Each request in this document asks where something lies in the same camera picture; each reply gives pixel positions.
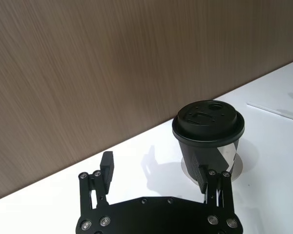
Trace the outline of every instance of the cup lid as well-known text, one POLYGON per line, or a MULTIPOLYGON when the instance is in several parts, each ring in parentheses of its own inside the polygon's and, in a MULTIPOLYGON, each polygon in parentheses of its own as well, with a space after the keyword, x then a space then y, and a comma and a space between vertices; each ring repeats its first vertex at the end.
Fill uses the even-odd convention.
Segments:
POLYGON ((183 107, 174 118, 173 133, 184 142, 199 147, 219 147, 238 140, 244 119, 223 101, 203 100, 183 107))

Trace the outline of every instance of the lid sip hole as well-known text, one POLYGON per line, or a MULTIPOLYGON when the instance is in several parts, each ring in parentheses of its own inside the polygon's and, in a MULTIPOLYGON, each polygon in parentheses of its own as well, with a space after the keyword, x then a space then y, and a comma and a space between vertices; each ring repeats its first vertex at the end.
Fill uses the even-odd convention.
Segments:
POLYGON ((210 104, 209 105, 209 109, 212 111, 218 111, 222 108, 223 108, 223 106, 221 104, 210 104))

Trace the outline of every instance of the brown wall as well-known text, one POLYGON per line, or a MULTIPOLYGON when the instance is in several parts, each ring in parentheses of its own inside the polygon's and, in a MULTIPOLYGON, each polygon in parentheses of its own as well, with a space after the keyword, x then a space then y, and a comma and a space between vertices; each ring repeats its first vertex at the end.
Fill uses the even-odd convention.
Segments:
POLYGON ((293 60, 293 0, 0 0, 0 197, 293 60))

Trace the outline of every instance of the white tabletop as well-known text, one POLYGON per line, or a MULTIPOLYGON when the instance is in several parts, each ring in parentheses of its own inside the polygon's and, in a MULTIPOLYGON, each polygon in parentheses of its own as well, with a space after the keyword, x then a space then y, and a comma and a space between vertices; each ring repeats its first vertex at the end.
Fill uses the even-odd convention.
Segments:
POLYGON ((293 119, 293 63, 248 85, 250 105, 293 119))
MULTIPOLYGON (((281 101, 283 97, 272 92, 273 77, 280 74, 284 78, 279 82, 286 85, 278 83, 278 87, 291 93, 286 89, 291 87, 293 63, 218 98, 233 105, 246 122, 238 147, 243 171, 232 183, 235 212, 245 234, 293 233, 293 120, 247 105, 264 93, 274 95, 265 103, 267 107, 273 100, 281 101), (269 88, 263 89, 264 83, 269 88)), ((280 108, 287 110, 292 102, 293 98, 281 102, 280 108)), ((171 120, 108 150, 114 151, 115 163, 107 196, 110 204, 142 196, 203 202, 198 186, 182 171, 171 120)), ((99 169, 101 156, 94 155, 0 199, 0 234, 74 234, 80 217, 78 174, 99 169)))

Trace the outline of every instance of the screw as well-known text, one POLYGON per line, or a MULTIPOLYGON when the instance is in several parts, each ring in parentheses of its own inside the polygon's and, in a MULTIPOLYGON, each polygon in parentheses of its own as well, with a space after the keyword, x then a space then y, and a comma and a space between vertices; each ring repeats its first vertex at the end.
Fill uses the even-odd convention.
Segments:
POLYGON ((88 230, 91 227, 91 222, 90 221, 84 221, 82 222, 81 228, 83 231, 88 230))
POLYGON ((231 228, 237 228, 238 227, 238 222, 234 218, 228 218, 226 220, 227 225, 231 228))
POLYGON ((217 225, 218 224, 218 218, 214 215, 210 215, 207 217, 207 220, 208 222, 211 224, 211 225, 217 225))
POLYGON ((111 219, 110 219, 109 217, 107 217, 107 216, 104 216, 104 217, 102 217, 102 218, 100 219, 100 225, 101 225, 102 227, 107 226, 110 222, 111 222, 111 219))
POLYGON ((83 173, 80 174, 79 177, 80 177, 81 179, 85 179, 87 176, 88 176, 88 174, 87 174, 86 172, 83 172, 83 173))
POLYGON ((216 171, 214 171, 214 170, 209 170, 209 174, 210 174, 211 176, 214 176, 214 175, 216 175, 216 171))
POLYGON ((170 197, 170 198, 167 199, 167 202, 168 202, 169 204, 171 204, 171 203, 174 202, 174 199, 172 199, 172 198, 170 197))
POLYGON ((223 172, 223 176, 224 177, 230 177, 230 173, 229 172, 223 172))
POLYGON ((100 175, 101 175, 101 172, 100 172, 100 171, 95 171, 95 172, 94 172, 94 175, 95 175, 95 176, 100 176, 100 175))

